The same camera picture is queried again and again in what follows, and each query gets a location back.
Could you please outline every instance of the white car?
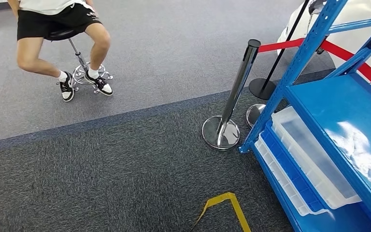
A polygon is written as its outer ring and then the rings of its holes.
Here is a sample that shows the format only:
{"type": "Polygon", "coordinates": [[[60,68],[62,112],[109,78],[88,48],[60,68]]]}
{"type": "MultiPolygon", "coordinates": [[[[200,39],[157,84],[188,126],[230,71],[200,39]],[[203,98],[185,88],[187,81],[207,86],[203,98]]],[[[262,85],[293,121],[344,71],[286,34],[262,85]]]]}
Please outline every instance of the white car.
{"type": "MultiPolygon", "coordinates": [[[[315,9],[314,2],[315,1],[310,1],[310,3],[308,4],[308,9],[310,10],[307,9],[304,11],[302,18],[299,21],[299,24],[295,29],[294,34],[292,35],[291,40],[306,37],[313,23],[315,23],[322,5],[319,7],[319,9],[315,9]]],[[[278,42],[286,41],[286,38],[288,37],[291,27],[294,24],[300,12],[300,9],[302,8],[302,5],[299,6],[299,8],[292,13],[291,18],[289,19],[289,23],[287,27],[284,29],[284,31],[282,31],[281,36],[278,39],[278,42]]],[[[333,25],[370,18],[371,18],[371,0],[348,0],[346,5],[342,9],[341,13],[336,18],[333,25]]],[[[371,27],[334,33],[329,35],[327,40],[349,52],[355,53],[370,37],[371,27]]],[[[338,67],[344,63],[342,59],[332,54],[330,54],[330,56],[333,60],[333,63],[335,64],[335,67],[338,67]]],[[[368,59],[367,64],[371,66],[371,57],[368,59]]]]}

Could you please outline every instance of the red retractable belt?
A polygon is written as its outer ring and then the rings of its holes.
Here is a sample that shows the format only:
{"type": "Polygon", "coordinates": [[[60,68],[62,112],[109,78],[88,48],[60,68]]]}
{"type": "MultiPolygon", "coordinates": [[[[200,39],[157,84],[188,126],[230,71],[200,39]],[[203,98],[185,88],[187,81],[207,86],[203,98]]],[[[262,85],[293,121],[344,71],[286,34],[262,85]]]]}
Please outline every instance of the red retractable belt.
{"type": "MultiPolygon", "coordinates": [[[[302,44],[303,40],[304,38],[300,38],[297,40],[291,40],[291,41],[286,41],[286,42],[281,42],[281,43],[273,43],[273,44],[271,43],[271,44],[261,45],[261,47],[259,47],[259,52],[269,52],[269,51],[274,51],[278,49],[299,47],[302,44]]],[[[345,49],[326,40],[322,42],[321,48],[329,53],[334,54],[335,56],[343,60],[348,60],[354,55],[353,53],[346,51],[345,49]]],[[[371,81],[371,66],[369,66],[367,63],[363,63],[358,70],[369,81],[371,81]]]]}

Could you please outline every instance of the chrome stool base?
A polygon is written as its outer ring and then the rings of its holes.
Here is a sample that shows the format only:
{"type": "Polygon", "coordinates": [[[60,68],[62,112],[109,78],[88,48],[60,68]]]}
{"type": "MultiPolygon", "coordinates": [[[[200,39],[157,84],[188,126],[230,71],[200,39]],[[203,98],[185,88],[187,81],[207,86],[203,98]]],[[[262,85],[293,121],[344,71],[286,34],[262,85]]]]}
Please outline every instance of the chrome stool base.
{"type": "MultiPolygon", "coordinates": [[[[74,91],[79,91],[79,87],[76,86],[76,84],[81,84],[81,85],[92,85],[93,89],[94,89],[94,93],[98,94],[100,92],[100,90],[97,88],[96,85],[92,84],[91,82],[88,82],[86,79],[85,79],[85,75],[86,75],[86,71],[85,70],[88,70],[88,67],[90,67],[90,62],[86,62],[86,65],[83,66],[83,65],[79,65],[77,66],[75,69],[74,69],[74,72],[72,74],[72,77],[73,77],[73,88],[74,88],[74,91]]],[[[106,71],[106,68],[104,67],[103,64],[100,65],[99,67],[99,76],[101,78],[105,78],[105,79],[108,79],[108,80],[112,80],[113,79],[113,76],[110,75],[110,73],[108,71],[106,71]]]]}

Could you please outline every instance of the sneaker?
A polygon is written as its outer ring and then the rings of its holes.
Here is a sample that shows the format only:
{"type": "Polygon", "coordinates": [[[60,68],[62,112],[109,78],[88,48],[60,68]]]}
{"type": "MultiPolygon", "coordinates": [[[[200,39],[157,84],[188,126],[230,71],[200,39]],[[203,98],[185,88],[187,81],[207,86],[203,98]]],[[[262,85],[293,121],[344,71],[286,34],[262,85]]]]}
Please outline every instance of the sneaker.
{"type": "Polygon", "coordinates": [[[74,89],[72,87],[71,74],[65,72],[68,77],[65,82],[59,82],[60,91],[62,92],[62,98],[65,102],[70,102],[74,97],[74,89]]]}
{"type": "Polygon", "coordinates": [[[96,79],[91,78],[89,74],[86,72],[85,79],[96,85],[96,87],[100,90],[100,92],[106,96],[112,96],[113,90],[112,87],[108,83],[105,82],[104,78],[98,77],[96,79]]]}

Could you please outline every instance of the floor marking tape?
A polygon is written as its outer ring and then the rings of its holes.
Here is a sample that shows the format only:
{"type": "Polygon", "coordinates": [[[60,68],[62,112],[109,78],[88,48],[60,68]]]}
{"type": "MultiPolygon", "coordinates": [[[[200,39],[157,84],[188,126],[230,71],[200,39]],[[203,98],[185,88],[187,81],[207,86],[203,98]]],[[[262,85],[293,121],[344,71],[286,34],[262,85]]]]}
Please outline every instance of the floor marking tape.
{"type": "Polygon", "coordinates": [[[202,213],[200,217],[197,219],[196,223],[194,223],[193,227],[190,231],[194,229],[194,227],[198,224],[198,222],[201,220],[202,216],[205,214],[205,211],[208,207],[211,207],[213,205],[219,204],[225,200],[230,200],[232,207],[234,207],[235,214],[238,217],[238,220],[240,221],[241,227],[243,228],[244,232],[251,232],[251,229],[248,226],[247,220],[245,219],[244,213],[240,207],[240,204],[238,203],[237,197],[234,193],[227,192],[224,194],[221,194],[219,196],[216,196],[214,198],[208,199],[207,203],[204,206],[204,209],[202,210],[202,213]]]}

